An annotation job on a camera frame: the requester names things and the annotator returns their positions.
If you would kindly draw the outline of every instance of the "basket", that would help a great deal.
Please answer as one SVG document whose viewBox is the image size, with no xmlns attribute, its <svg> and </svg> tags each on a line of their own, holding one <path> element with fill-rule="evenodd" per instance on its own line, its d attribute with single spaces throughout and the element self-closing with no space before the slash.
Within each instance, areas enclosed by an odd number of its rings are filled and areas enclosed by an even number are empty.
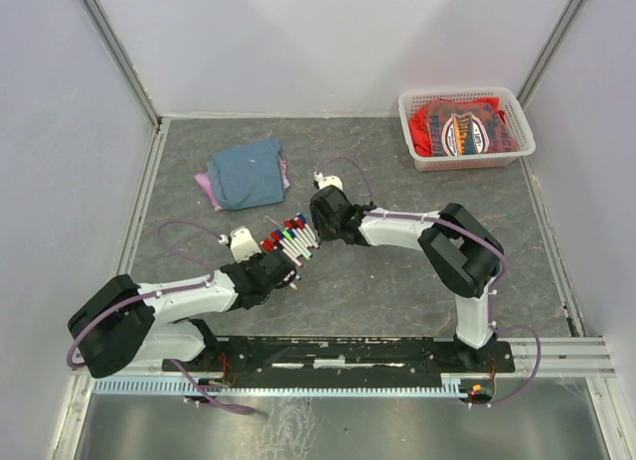
<svg viewBox="0 0 636 460">
<path fill-rule="evenodd" d="M 502 152 L 499 154 L 474 154 L 447 157 L 422 157 L 417 155 L 413 141 L 410 138 L 408 121 L 418 109 L 434 99 L 473 100 L 479 97 L 499 97 L 499 108 L 506 111 L 506 123 L 511 135 L 517 141 L 517 152 Z M 521 108 L 515 95 L 505 87 L 475 87 L 455 89 L 431 89 L 417 92 L 406 92 L 398 100 L 399 118 L 404 131 L 406 146 L 413 158 L 415 169 L 422 172 L 434 170 L 471 169 L 479 167 L 502 167 L 524 155 L 535 151 L 535 139 L 530 130 L 526 114 Z"/>
</svg>

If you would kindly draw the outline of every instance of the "printed logo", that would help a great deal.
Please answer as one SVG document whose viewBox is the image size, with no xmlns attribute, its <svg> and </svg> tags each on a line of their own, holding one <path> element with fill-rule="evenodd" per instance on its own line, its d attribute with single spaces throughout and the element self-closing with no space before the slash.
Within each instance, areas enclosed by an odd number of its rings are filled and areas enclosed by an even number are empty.
<svg viewBox="0 0 636 460">
<path fill-rule="evenodd" d="M 481 120 L 472 113 L 453 113 L 441 131 L 446 155 L 483 154 L 488 150 L 488 134 Z"/>
</svg>

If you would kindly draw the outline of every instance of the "folded blue towel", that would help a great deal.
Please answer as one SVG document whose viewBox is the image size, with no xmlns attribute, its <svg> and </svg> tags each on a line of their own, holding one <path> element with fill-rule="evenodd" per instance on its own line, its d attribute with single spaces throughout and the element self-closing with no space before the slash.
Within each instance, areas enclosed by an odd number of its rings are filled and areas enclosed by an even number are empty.
<svg viewBox="0 0 636 460">
<path fill-rule="evenodd" d="M 264 139 L 214 154 L 208 176 L 221 207 L 240 210 L 284 201 L 279 152 L 278 139 Z"/>
</svg>

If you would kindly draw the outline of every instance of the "black metal base plate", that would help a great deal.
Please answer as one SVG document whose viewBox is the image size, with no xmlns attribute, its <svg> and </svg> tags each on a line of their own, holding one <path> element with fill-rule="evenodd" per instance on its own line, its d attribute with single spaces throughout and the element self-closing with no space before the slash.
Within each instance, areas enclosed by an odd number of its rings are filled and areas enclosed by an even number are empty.
<svg viewBox="0 0 636 460">
<path fill-rule="evenodd" d="M 482 360 L 467 367 L 463 345 L 433 338 L 219 337 L 221 352 L 237 373 L 235 387 L 352 388 L 440 386 L 440 374 L 512 373 L 510 345 L 493 341 Z M 218 373 L 222 362 L 206 352 L 184 367 Z M 176 368 L 165 361 L 163 370 Z"/>
</svg>

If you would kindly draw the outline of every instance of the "wall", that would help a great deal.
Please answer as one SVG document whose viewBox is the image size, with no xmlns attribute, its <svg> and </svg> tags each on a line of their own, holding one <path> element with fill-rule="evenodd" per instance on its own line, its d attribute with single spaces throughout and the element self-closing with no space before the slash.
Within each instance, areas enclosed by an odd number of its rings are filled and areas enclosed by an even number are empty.
<svg viewBox="0 0 636 460">
<path fill-rule="evenodd" d="M 588 0 L 532 98 L 532 158 L 585 323 L 636 414 L 636 0 Z"/>
<path fill-rule="evenodd" d="M 151 127 L 77 0 L 0 0 L 0 445 L 42 460 L 67 320 L 111 274 Z"/>
<path fill-rule="evenodd" d="M 431 85 L 520 88 L 567 0 L 100 0 L 157 109 L 386 113 Z"/>
</svg>

